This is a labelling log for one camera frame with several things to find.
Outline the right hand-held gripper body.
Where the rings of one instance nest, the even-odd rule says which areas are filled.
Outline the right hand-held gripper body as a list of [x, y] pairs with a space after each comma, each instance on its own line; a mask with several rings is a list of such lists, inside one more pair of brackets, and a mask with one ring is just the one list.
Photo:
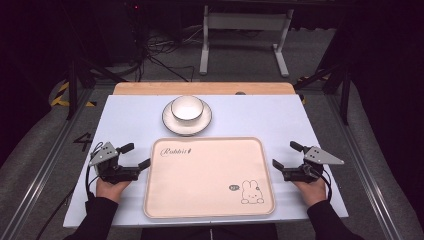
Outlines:
[[303, 146], [303, 163], [297, 168], [284, 168], [285, 181], [311, 183], [322, 177], [325, 165], [343, 165], [344, 161], [316, 146]]

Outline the aluminium rail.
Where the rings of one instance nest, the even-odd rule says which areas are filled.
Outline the aluminium rail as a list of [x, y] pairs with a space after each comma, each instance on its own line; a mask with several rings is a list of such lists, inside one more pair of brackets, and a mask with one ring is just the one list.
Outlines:
[[365, 189], [366, 195], [370, 201], [373, 211], [379, 221], [383, 230], [386, 240], [404, 240], [400, 231], [396, 227], [391, 214], [389, 213], [388, 206], [385, 199], [377, 185], [374, 177], [369, 171], [365, 159], [359, 149], [356, 139], [348, 125], [345, 124], [339, 113], [339, 105], [334, 96], [326, 96], [326, 100], [331, 109], [332, 114], [335, 116], [337, 124], [342, 132], [344, 139], [347, 142], [348, 148], [353, 157], [355, 169], [359, 175], [361, 183]]
[[90, 99], [92, 89], [77, 93], [77, 109], [53, 107], [24, 136], [0, 169], [0, 240], [16, 240]]

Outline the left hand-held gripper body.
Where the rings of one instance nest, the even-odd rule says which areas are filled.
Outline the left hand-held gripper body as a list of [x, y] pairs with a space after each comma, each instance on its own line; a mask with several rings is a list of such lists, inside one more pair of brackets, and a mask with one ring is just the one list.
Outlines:
[[89, 166], [105, 182], [116, 184], [124, 181], [136, 181], [140, 170], [138, 167], [123, 167], [119, 164], [119, 154], [110, 142], [101, 143], [91, 154]]

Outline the white bowl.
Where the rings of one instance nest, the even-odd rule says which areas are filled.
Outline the white bowl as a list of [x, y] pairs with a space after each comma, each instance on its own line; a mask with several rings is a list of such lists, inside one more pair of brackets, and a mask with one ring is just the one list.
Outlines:
[[171, 103], [171, 113], [181, 121], [197, 120], [203, 113], [204, 104], [195, 96], [180, 96]]

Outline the black tripod stand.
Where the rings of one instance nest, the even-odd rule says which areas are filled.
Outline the black tripod stand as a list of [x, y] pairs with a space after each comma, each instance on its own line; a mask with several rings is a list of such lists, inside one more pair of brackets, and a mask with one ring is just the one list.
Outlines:
[[69, 109], [67, 116], [68, 120], [71, 120], [78, 110], [78, 83], [81, 83], [84, 88], [88, 89], [93, 88], [95, 85], [95, 80], [92, 76], [91, 69], [96, 70], [106, 78], [111, 79], [116, 83], [125, 82], [125, 79], [119, 77], [115, 73], [112, 73], [106, 68], [101, 67], [86, 58], [73, 57], [69, 63]]
[[318, 70], [312, 76], [300, 78], [294, 85], [295, 90], [300, 90], [320, 79], [327, 78], [321, 90], [324, 94], [334, 95], [341, 89], [339, 115], [345, 125], [348, 124], [348, 105], [351, 86], [351, 74], [347, 63], [335, 64], [327, 69]]

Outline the white metal table frame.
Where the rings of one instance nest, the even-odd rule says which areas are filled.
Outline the white metal table frame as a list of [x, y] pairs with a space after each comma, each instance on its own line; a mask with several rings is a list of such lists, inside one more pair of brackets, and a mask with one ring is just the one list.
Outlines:
[[279, 31], [279, 42], [272, 45], [272, 50], [282, 77], [288, 77], [289, 71], [282, 50], [293, 18], [293, 9], [284, 14], [254, 14], [254, 13], [220, 13], [211, 12], [208, 6], [203, 12], [203, 43], [200, 58], [199, 73], [208, 73], [209, 61], [209, 31], [214, 30], [255, 30]]

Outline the person's left hand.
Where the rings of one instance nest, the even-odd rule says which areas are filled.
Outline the person's left hand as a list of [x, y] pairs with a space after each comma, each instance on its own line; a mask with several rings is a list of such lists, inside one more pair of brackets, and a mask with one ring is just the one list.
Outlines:
[[119, 203], [123, 191], [130, 185], [130, 181], [112, 184], [98, 179], [96, 182], [96, 196], [109, 199], [115, 203]]

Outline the person's right hand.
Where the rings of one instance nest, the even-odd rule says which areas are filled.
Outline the person's right hand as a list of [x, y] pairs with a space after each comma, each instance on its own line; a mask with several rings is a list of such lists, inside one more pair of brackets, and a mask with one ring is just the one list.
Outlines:
[[294, 185], [300, 190], [302, 198], [308, 207], [327, 199], [326, 185], [322, 179], [311, 183], [295, 181]]

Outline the white dark-rimmed plate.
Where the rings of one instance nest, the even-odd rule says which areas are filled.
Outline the white dark-rimmed plate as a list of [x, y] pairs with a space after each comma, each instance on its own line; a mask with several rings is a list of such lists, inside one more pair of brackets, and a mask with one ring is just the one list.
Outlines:
[[162, 121], [167, 129], [182, 136], [195, 135], [204, 130], [212, 120], [212, 110], [209, 105], [201, 100], [204, 104], [204, 110], [202, 115], [194, 121], [181, 121], [177, 120], [171, 113], [171, 102], [169, 102], [163, 112]]

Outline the beige rabbit print tray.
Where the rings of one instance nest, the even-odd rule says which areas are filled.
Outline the beige rabbit print tray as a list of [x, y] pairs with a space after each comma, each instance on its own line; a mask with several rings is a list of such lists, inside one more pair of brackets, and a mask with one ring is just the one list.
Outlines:
[[259, 139], [164, 138], [154, 143], [144, 203], [148, 217], [268, 215], [274, 208]]

